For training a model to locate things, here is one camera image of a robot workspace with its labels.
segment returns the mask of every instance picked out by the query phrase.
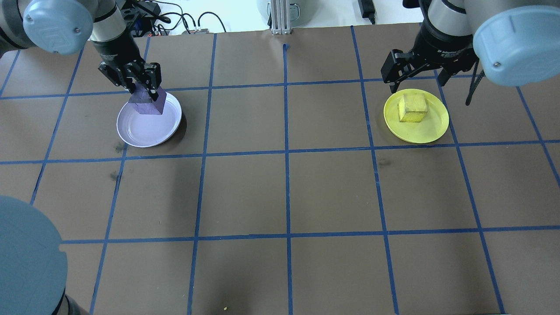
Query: power adapter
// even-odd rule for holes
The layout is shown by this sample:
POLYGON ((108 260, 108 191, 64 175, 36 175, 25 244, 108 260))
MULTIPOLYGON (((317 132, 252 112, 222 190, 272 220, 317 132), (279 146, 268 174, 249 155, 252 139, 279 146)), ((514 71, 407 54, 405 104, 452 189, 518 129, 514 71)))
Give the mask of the power adapter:
POLYGON ((372 24, 375 24, 375 5, 374 0, 358 0, 360 12, 363 18, 369 18, 372 24))

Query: white wall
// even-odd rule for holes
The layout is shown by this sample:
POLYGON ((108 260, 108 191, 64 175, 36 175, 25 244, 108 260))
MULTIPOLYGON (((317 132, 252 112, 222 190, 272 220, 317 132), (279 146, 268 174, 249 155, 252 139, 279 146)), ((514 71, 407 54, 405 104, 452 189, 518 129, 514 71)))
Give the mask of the white wall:
MULTIPOLYGON (((358 0, 308 0, 319 1, 321 6, 313 19, 297 27, 328 27, 369 24, 369 20, 362 18, 358 0)), ((220 16, 228 32, 265 30, 268 28, 265 19, 257 9, 257 0, 167 0, 182 6, 185 13, 191 14, 195 20, 201 13, 212 11, 220 16)), ((402 0, 374 0, 377 9, 377 24, 394 24, 406 22, 421 22, 423 20, 420 9, 405 9, 402 0)), ((160 4, 162 13, 178 12, 179 8, 169 4, 160 4)), ((178 16, 170 16, 172 23, 164 25, 171 28, 178 20, 178 16)), ((189 28, 192 22, 187 20, 189 28)), ((200 21, 202 28, 210 32, 222 32, 222 26, 217 18, 205 15, 200 21)), ((181 25, 171 34, 181 34, 181 25)))

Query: blue tape grid line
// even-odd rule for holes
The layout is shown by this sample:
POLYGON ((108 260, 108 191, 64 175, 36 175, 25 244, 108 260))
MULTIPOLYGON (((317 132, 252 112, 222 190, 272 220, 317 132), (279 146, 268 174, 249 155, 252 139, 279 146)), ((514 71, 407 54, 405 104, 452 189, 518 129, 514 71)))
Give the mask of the blue tape grid line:
MULTIPOLYGON (((548 231, 560 230, 560 225, 538 226, 505 226, 496 228, 482 228, 484 232, 512 232, 512 231, 548 231)), ((291 238, 317 238, 317 237, 365 237, 383 235, 419 235, 419 234, 460 234, 478 233, 478 228, 467 229, 436 229, 436 230, 388 230, 388 231, 348 231, 348 232, 318 232, 318 233, 291 233, 291 238)), ((288 234, 247 234, 247 235, 217 235, 198 237, 198 240, 233 240, 233 239, 278 239, 287 238, 288 234)), ((162 242, 193 242, 194 237, 169 237, 169 238, 125 238, 125 239, 67 239, 63 244, 120 244, 120 243, 162 243, 162 242)))
POLYGON ((198 187, 198 204, 197 204, 197 220, 194 226, 194 244, 193 244, 193 257, 190 264, 190 280, 189 280, 189 298, 187 304, 187 315, 193 313, 193 295, 194 295, 194 280, 195 272, 197 266, 197 252, 198 252, 198 240, 200 231, 200 212, 202 210, 202 198, 204 189, 204 173, 206 170, 206 157, 208 152, 208 130, 210 127, 210 112, 212 105, 212 84, 214 81, 214 62, 216 60, 216 40, 217 34, 214 34, 214 41, 212 45, 212 61, 210 65, 210 79, 208 83, 208 104, 206 107, 206 126, 204 129, 204 149, 202 153, 202 164, 200 166, 200 184, 198 187))
POLYGON ((293 315, 292 290, 292 225, 290 216, 290 124, 288 120, 288 44, 282 45, 282 59, 284 63, 284 148, 286 160, 286 253, 288 275, 288 314, 293 315))
MULTIPOLYGON (((545 140, 544 143, 560 143, 560 140, 545 140)), ((512 145, 538 145, 542 142, 534 141, 505 141, 505 142, 476 142, 476 143, 459 143, 460 147, 471 146, 512 146, 512 145)), ((396 145, 396 146, 376 146, 375 150, 402 150, 402 149, 426 149, 433 147, 455 147, 453 143, 438 143, 434 145, 396 145)), ((340 151, 367 151, 370 147, 332 147, 318 149, 290 149, 290 154, 294 153, 310 153, 310 152, 340 152, 340 151)), ((263 155, 263 154, 285 154, 285 150, 270 151, 243 151, 243 152, 217 152, 207 153, 206 156, 244 156, 244 155, 263 155)), ((203 154, 173 154, 173 155, 139 155, 126 156, 126 160, 151 160, 151 159, 182 159, 182 158, 201 158, 203 154)), ((121 161, 121 157, 107 157, 101 159, 54 159, 47 160, 47 164, 51 163, 101 163, 121 161)), ((0 161, 0 165, 17 165, 17 164, 42 164, 44 160, 28 160, 28 161, 0 161)))
MULTIPOLYGON (((433 79, 433 76, 425 77, 412 77, 409 80, 426 80, 433 79)), ((325 84, 344 84, 344 83, 359 83, 359 82, 383 82, 381 78, 365 78, 363 80, 330 80, 330 81, 311 81, 311 82, 287 82, 287 83, 266 83, 266 84, 246 84, 246 85, 221 85, 212 86, 212 90, 222 89, 246 89, 250 87, 271 87, 271 86, 292 86, 292 85, 325 85, 325 84)), ((209 90, 209 86, 194 86, 194 87, 175 87, 172 89, 165 89, 166 91, 194 91, 194 90, 209 90)), ((87 92, 87 93, 70 93, 69 97, 75 96, 95 96, 95 95, 112 95, 112 94, 126 94, 126 91, 104 91, 104 92, 87 92)), ((0 100, 16 100, 16 99, 40 99, 40 98, 61 98, 66 94, 47 94, 47 95, 22 95, 22 96, 4 96, 0 100)))
POLYGON ((76 78, 76 73, 78 72, 78 66, 80 65, 80 61, 82 59, 83 49, 80 50, 80 54, 78 55, 78 60, 76 61, 76 65, 74 66, 74 72, 72 73, 72 77, 70 78, 70 83, 68 84, 68 89, 66 90, 66 95, 64 100, 62 101, 62 106, 60 107, 60 111, 58 113, 57 122, 54 125, 53 135, 50 137, 49 146, 45 153, 45 159, 43 160, 43 164, 41 166, 41 171, 39 172, 39 177, 37 178, 37 182, 35 184, 35 188, 33 189, 33 194, 31 195, 31 200, 29 204, 33 205, 35 203, 35 197, 37 197, 37 191, 39 190, 39 185, 41 183, 41 179, 43 178, 43 174, 45 173, 46 162, 49 159, 49 155, 51 150, 53 149, 54 139, 57 136, 58 127, 60 126, 60 121, 62 120, 62 114, 64 113, 64 109, 66 108, 66 103, 68 102, 68 96, 70 95, 70 89, 72 89, 72 84, 74 84, 74 79, 76 78))
POLYGON ((356 61, 358 64, 358 71, 360 74, 360 86, 362 89, 362 100, 363 100, 363 111, 365 113, 366 118, 366 125, 367 125, 367 135, 370 140, 370 150, 371 150, 371 160, 374 166, 374 175, 375 175, 375 186, 377 189, 377 201, 379 203, 379 213, 381 216, 381 227, 383 229, 383 241, 385 243, 385 255, 387 258, 387 270, 389 273, 389 283, 391 285, 391 296, 393 297, 393 308, 396 315, 399 315, 399 303, 396 296, 396 287, 395 287, 395 277, 393 274, 393 261, 391 259, 391 249, 389 246, 389 236, 387 233, 387 223, 385 221, 385 210, 383 208, 383 197, 381 195, 381 184, 379 182, 379 173, 377 169, 377 157, 375 155, 375 144, 374 138, 371 133, 371 123, 370 123, 370 114, 367 107, 367 97, 366 97, 366 88, 363 79, 363 71, 362 71, 362 62, 360 60, 360 51, 358 49, 358 42, 356 40, 356 33, 354 31, 354 26, 350 26, 350 31, 352 32, 352 40, 354 42, 354 50, 356 51, 356 61))
MULTIPOLYGON (((440 91, 441 101, 447 108, 447 102, 445 100, 444 90, 441 87, 439 81, 436 79, 437 87, 440 91)), ((502 297, 500 294, 500 289, 498 287, 498 281, 496 280, 496 275, 494 274, 494 267, 492 266, 492 260, 490 259, 490 253, 488 251, 488 245, 486 244, 486 238, 484 237, 484 230, 482 229, 482 224, 480 222, 480 217, 478 215, 478 209, 476 202, 474 200, 473 190, 470 186, 469 176, 466 172, 465 161, 463 160, 463 154, 461 153, 461 147, 459 146, 459 141, 457 140, 457 134, 455 133, 455 128, 453 126, 453 121, 451 117, 449 118, 449 128, 451 129, 451 134, 453 135, 453 141, 455 142, 455 148, 457 150, 457 156, 459 157, 459 163, 461 164, 461 170, 463 171, 463 177, 465 178, 466 190, 469 193, 470 204, 473 208, 474 219, 477 222, 477 229, 480 236, 480 241, 482 243, 482 248, 484 250, 484 256, 486 258, 486 264, 488 265, 488 272, 490 273, 490 278, 492 280, 492 285, 494 287, 494 293, 496 295, 496 301, 498 303, 498 307, 500 309, 501 314, 505 314, 506 311, 503 306, 502 297)))
MULTIPOLYGON (((144 50, 144 60, 146 60, 146 58, 148 57, 148 50, 150 49, 150 38, 148 37, 147 41, 146 41, 146 48, 144 50)), ((97 301, 97 292, 99 291, 99 283, 101 281, 101 274, 103 273, 103 265, 105 263, 105 255, 107 253, 107 245, 109 243, 111 243, 109 241, 109 236, 111 234, 111 227, 113 225, 113 216, 115 214, 115 208, 116 208, 116 201, 119 195, 119 188, 120 188, 120 181, 122 179, 123 176, 123 171, 124 171, 124 163, 127 160, 127 152, 128 152, 128 144, 125 143, 124 144, 124 148, 123 148, 123 154, 120 157, 120 159, 109 159, 109 160, 120 160, 120 168, 119 168, 119 175, 116 178, 116 183, 115 183, 115 191, 113 192, 113 200, 111 201, 111 210, 109 212, 109 218, 107 220, 107 228, 105 230, 105 239, 103 242, 103 249, 101 250, 101 257, 99 259, 99 267, 97 269, 97 276, 95 279, 95 285, 94 285, 94 293, 92 294, 91 297, 91 304, 90 304, 90 314, 94 313, 95 310, 95 302, 97 301)))
POLYGON ((550 157, 550 153, 548 152, 548 148, 545 144, 545 141, 543 140, 543 135, 540 133, 539 128, 536 126, 536 122, 535 122, 535 119, 533 118, 533 114, 531 114, 531 110, 529 109, 529 106, 527 105, 527 101, 525 100, 523 92, 521 91, 521 89, 519 87, 517 87, 517 92, 519 93, 519 97, 521 98, 521 102, 523 103, 523 106, 525 107, 525 110, 527 111, 527 115, 529 116, 529 119, 531 120, 531 124, 533 124, 533 128, 535 129, 536 136, 539 138, 539 143, 543 146, 544 154, 547 156, 547 160, 548 160, 548 163, 550 164, 550 168, 552 169, 552 173, 554 174, 554 177, 556 178, 556 183, 558 183, 558 186, 560 187, 560 176, 558 176, 558 172, 556 170, 556 167, 554 166, 554 162, 552 161, 552 158, 550 157))
POLYGON ((21 53, 21 50, 18 50, 17 53, 16 53, 16 56, 13 58, 12 65, 10 66, 10 70, 8 70, 8 74, 6 75, 6 79, 4 80, 4 83, 2 84, 2 89, 0 90, 0 96, 2 96, 2 94, 4 93, 4 90, 6 89, 6 85, 8 85, 8 80, 10 79, 10 76, 12 75, 13 68, 16 66, 17 59, 20 57, 20 53, 21 53))

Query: plate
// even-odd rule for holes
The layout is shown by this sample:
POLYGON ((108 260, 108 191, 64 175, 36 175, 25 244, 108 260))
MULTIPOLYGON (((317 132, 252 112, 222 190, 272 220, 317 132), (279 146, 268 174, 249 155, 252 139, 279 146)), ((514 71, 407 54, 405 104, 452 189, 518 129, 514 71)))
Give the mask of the plate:
POLYGON ((182 114, 179 101, 167 92, 161 115, 140 115, 132 105, 124 104, 116 118, 116 131, 131 146, 157 146, 177 131, 182 114))
POLYGON ((445 105, 434 94, 418 89, 405 89, 391 95, 385 102, 383 116, 389 130, 399 139, 410 143, 429 143, 438 140, 449 128, 449 113, 445 105), (419 123, 399 121, 399 101, 405 93, 424 93, 428 113, 419 123))

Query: yellow plate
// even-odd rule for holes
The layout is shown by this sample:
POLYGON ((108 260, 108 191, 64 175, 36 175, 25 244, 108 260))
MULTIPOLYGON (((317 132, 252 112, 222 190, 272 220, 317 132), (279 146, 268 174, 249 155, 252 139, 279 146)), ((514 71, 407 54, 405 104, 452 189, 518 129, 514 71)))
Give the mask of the yellow plate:
POLYGON ((400 139, 410 143, 429 143, 444 135, 449 127, 449 113, 444 104, 434 95, 417 89, 400 90, 391 95, 385 103, 383 116, 387 127, 400 139), (428 104, 428 113, 419 123, 402 123, 399 121, 399 100, 405 93, 424 93, 428 104))

